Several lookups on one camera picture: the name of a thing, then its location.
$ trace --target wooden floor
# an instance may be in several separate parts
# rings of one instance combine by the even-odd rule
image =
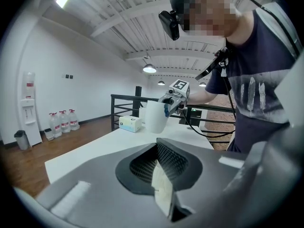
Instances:
[[[48,141],[43,135],[42,143],[25,151],[17,146],[0,147],[2,163],[12,186],[21,188],[36,197],[49,185],[44,162],[74,150],[111,132],[111,119],[105,118],[82,124],[77,131],[63,133],[61,137]]]

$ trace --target lamp shade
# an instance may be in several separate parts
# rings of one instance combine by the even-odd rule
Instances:
[[[160,85],[160,86],[162,86],[162,85],[164,86],[164,85],[165,85],[165,82],[163,82],[163,81],[161,80],[161,81],[158,82],[157,84]]]
[[[152,64],[147,64],[146,66],[143,67],[143,71],[146,73],[156,73],[156,68]]]

